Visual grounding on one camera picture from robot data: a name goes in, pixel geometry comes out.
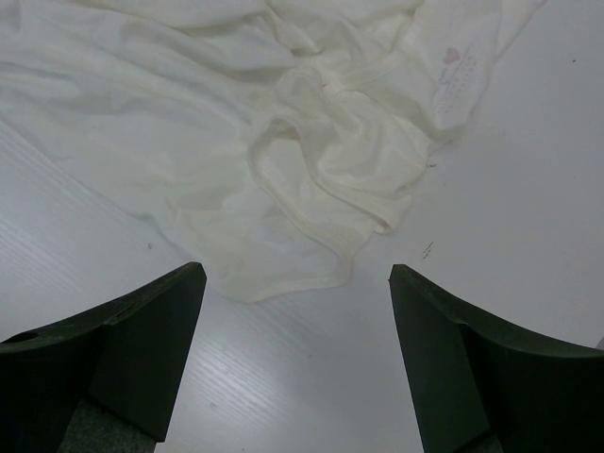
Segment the white tank top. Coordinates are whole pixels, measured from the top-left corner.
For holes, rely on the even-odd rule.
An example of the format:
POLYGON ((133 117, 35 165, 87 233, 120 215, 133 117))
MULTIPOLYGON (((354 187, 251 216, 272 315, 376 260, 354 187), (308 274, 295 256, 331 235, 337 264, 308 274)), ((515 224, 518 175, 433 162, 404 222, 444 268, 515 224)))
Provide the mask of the white tank top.
POLYGON ((345 283, 536 1, 5 1, 2 140, 241 302, 345 283))

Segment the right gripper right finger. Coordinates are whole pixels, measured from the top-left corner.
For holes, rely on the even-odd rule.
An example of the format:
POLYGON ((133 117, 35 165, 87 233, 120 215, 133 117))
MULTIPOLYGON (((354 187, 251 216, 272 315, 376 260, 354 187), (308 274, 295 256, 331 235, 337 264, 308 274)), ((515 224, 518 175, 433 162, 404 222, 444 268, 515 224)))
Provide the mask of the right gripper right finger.
POLYGON ((602 350, 519 327, 407 265, 389 283, 425 451, 602 451, 602 350))

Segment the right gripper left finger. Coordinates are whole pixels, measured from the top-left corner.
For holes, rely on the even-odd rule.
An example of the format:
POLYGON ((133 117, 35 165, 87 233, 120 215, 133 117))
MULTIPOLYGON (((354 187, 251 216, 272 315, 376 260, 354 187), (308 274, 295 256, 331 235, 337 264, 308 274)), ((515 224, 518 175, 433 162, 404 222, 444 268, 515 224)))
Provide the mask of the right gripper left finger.
POLYGON ((154 451, 166 439, 206 282, 190 262, 4 340, 2 451, 154 451))

